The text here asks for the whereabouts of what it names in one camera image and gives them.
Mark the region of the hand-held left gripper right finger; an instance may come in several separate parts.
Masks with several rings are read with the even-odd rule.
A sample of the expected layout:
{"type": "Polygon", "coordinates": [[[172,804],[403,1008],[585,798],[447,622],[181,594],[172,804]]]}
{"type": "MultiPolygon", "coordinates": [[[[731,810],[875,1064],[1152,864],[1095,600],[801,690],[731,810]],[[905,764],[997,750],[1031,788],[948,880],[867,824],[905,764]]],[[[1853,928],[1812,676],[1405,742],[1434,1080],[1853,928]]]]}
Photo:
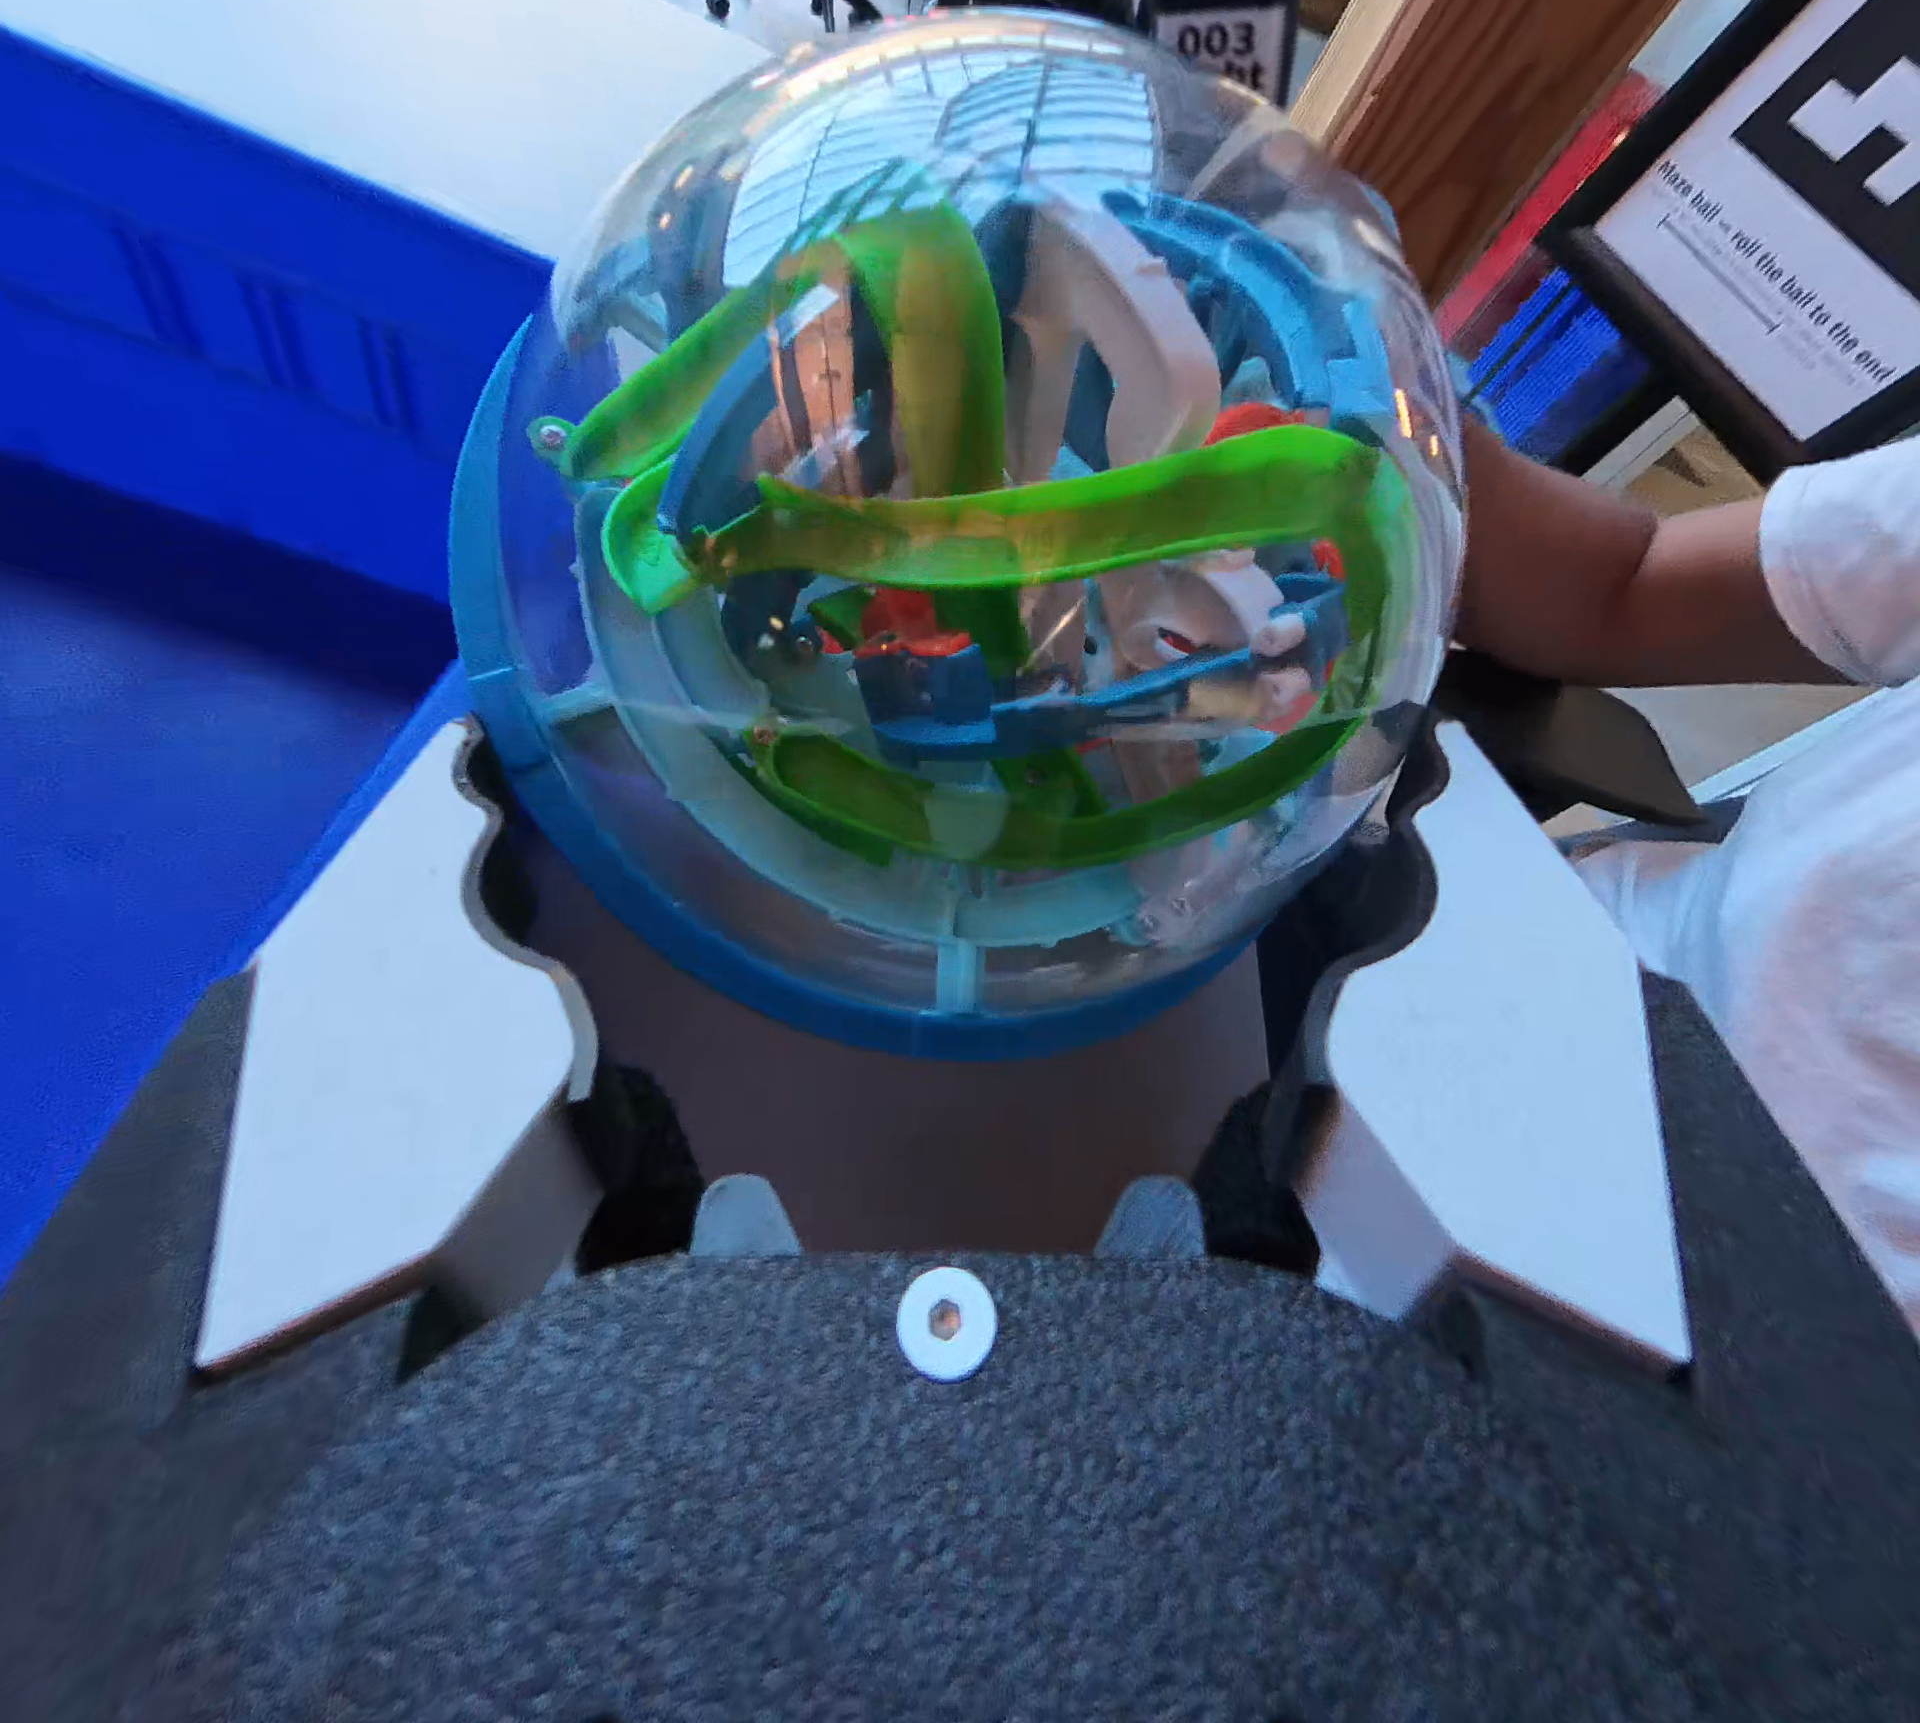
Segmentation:
{"type": "Polygon", "coordinates": [[[1410,814],[1433,906],[1309,1034],[1317,1282],[1410,1320],[1490,1290],[1658,1374],[1694,1356],[1641,966],[1474,740],[1410,814]]]}

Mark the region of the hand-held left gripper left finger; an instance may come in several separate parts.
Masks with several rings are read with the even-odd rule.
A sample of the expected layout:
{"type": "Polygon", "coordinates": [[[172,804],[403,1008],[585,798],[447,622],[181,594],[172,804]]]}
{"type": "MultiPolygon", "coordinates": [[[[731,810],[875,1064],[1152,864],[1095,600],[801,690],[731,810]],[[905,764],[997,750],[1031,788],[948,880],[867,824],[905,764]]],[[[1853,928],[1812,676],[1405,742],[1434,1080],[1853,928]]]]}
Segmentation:
{"type": "Polygon", "coordinates": [[[540,1296],[598,1206],[569,1116],[592,1010],[486,908],[503,812],[478,738],[434,728],[252,956],[199,1374],[424,1288],[496,1316],[540,1296]]]}

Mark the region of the clear plastic maze ball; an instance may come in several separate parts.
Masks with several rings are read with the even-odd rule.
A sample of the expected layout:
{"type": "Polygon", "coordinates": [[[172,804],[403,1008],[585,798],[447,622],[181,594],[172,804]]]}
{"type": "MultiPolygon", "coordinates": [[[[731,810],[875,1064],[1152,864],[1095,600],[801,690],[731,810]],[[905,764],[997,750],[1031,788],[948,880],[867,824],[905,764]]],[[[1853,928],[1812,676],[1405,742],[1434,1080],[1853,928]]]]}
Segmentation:
{"type": "Polygon", "coordinates": [[[622,177],[492,368],[474,714],[589,892],[763,1016],[1123,1034],[1401,776],[1458,382],[1389,205],[1188,57],[1032,9],[792,51],[622,177]]]}

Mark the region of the stack of red crates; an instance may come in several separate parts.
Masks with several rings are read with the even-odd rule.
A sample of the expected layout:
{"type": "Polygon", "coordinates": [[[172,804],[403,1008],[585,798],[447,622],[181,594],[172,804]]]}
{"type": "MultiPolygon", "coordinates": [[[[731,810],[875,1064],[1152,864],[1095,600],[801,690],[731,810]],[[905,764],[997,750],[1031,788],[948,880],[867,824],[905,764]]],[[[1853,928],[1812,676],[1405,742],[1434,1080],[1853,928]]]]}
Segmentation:
{"type": "Polygon", "coordinates": [[[1441,303],[1438,327],[1450,345],[1464,345],[1472,325],[1519,287],[1540,233],[1605,167],[1662,93],[1658,83],[1629,69],[1596,103],[1557,161],[1500,225],[1477,265],[1441,303]]]}

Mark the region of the stack of blue crates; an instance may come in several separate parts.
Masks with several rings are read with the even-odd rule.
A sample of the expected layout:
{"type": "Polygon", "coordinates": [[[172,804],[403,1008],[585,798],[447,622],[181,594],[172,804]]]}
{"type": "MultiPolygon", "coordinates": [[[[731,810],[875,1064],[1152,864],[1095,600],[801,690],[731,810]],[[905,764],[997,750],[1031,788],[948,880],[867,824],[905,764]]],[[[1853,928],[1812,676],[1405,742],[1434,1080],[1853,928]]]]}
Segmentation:
{"type": "Polygon", "coordinates": [[[1654,408],[1661,378],[1560,265],[1536,251],[1452,339],[1466,398],[1514,452],[1587,468],[1654,408]]]}

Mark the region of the large blue plastic bin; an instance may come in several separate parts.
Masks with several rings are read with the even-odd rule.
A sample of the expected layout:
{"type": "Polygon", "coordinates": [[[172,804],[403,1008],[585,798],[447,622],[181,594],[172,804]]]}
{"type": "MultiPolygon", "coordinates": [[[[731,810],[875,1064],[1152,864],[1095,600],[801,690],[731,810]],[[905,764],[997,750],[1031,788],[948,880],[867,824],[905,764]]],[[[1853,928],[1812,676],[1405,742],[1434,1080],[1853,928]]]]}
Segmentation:
{"type": "Polygon", "coordinates": [[[555,259],[5,29],[5,1278],[449,700],[555,259]]]}

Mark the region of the black framed marker sign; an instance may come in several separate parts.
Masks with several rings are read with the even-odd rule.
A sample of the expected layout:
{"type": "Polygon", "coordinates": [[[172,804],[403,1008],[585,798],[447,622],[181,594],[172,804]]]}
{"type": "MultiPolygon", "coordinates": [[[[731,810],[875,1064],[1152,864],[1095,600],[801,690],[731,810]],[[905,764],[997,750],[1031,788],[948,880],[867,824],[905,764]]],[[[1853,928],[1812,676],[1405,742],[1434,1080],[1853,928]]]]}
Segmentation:
{"type": "Polygon", "coordinates": [[[1542,245],[1758,482],[1916,432],[1916,0],[1749,0],[1542,245]]]}

